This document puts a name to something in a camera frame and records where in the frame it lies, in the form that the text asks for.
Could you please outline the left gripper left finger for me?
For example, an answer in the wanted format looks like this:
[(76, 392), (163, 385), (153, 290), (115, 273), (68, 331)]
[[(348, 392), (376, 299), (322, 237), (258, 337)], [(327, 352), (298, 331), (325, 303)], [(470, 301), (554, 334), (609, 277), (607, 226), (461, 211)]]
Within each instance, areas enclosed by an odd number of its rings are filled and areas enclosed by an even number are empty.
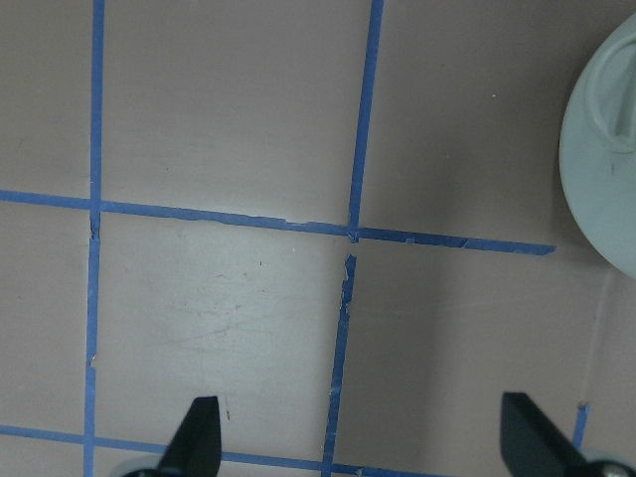
[(221, 466), (221, 419), (217, 397), (196, 397), (156, 471), (160, 476), (215, 477)]

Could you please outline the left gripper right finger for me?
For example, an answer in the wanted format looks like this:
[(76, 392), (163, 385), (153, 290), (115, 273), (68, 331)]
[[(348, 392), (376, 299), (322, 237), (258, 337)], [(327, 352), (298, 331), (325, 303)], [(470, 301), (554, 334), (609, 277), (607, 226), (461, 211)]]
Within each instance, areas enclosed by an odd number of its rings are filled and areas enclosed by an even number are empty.
[(587, 465), (586, 459), (525, 393), (502, 394), (499, 445), (511, 476), (573, 476)]

